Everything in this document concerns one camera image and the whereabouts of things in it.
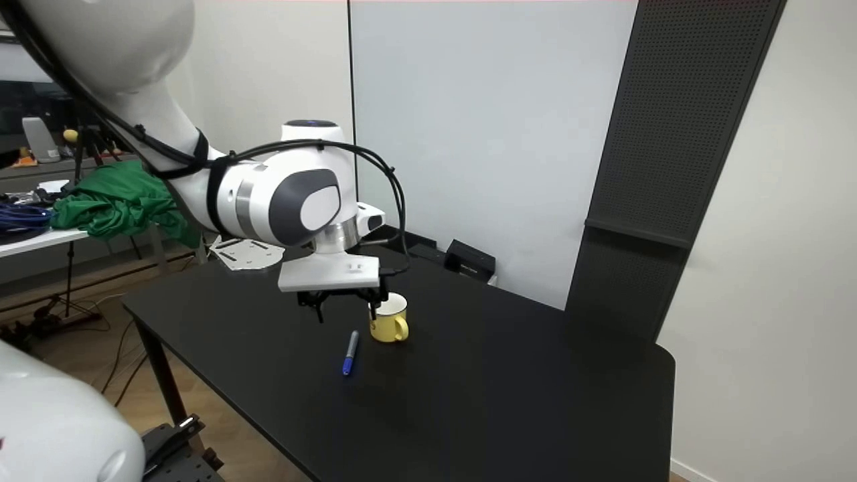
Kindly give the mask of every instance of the yellow cup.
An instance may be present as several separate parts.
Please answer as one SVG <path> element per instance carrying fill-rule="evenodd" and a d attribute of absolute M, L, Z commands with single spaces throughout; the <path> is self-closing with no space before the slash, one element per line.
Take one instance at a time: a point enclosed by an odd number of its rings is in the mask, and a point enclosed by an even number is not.
<path fill-rule="evenodd" d="M 374 319 L 369 321 L 369 336 L 378 343 L 403 343 L 409 336 L 407 327 L 407 301 L 399 293 L 390 293 L 386 303 L 378 305 Z"/>

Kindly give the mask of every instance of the table leg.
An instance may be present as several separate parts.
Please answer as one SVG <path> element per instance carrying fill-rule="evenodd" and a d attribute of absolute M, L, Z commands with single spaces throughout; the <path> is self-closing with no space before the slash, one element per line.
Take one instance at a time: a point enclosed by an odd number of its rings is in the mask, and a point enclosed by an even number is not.
<path fill-rule="evenodd" d="M 145 345 L 145 355 L 149 357 L 149 365 L 157 378 L 165 410 L 169 410 L 172 420 L 180 427 L 187 418 L 187 410 L 185 410 L 183 395 L 177 390 L 177 382 L 172 378 L 169 360 L 162 355 L 162 343 L 140 319 L 133 319 L 133 325 L 137 325 L 140 340 Z"/>

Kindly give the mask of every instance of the black panel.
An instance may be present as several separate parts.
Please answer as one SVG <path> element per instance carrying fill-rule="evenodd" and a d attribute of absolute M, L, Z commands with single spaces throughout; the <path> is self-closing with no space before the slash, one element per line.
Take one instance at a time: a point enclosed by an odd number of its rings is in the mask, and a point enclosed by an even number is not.
<path fill-rule="evenodd" d="M 785 0 L 640 0 L 568 296 L 582 321 L 654 340 Z"/>

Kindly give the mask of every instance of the pen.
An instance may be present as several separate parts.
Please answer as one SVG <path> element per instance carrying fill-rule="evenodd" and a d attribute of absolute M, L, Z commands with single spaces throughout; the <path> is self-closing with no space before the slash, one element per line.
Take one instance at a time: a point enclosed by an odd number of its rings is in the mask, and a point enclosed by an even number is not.
<path fill-rule="evenodd" d="M 358 332 L 353 331 L 349 339 L 345 360 L 343 360 L 343 378 L 350 378 L 353 372 L 355 343 L 358 343 Z"/>

